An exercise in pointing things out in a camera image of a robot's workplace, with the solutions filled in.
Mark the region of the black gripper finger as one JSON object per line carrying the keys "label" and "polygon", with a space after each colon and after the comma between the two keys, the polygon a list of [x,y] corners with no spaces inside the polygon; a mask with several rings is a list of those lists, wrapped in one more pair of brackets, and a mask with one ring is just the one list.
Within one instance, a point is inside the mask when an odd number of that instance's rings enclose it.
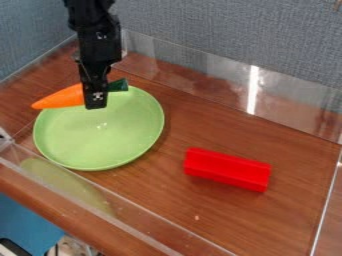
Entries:
{"label": "black gripper finger", "polygon": [[108,66],[80,63],[78,74],[85,108],[88,110],[104,108],[108,98]]}

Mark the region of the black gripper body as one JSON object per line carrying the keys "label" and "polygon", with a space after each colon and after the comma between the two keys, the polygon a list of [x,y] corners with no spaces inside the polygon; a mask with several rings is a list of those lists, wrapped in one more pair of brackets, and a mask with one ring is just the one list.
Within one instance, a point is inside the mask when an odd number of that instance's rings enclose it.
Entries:
{"label": "black gripper body", "polygon": [[78,40],[81,77],[104,77],[109,66],[121,60],[121,27],[118,23],[73,26]]}

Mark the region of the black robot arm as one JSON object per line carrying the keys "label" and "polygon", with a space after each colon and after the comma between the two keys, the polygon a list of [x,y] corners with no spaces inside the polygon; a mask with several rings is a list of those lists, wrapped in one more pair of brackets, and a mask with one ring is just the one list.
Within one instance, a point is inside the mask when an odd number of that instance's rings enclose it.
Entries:
{"label": "black robot arm", "polygon": [[76,32],[78,55],[74,59],[88,110],[104,108],[108,97],[106,74],[121,61],[121,26],[109,8],[116,0],[62,0],[68,26]]}

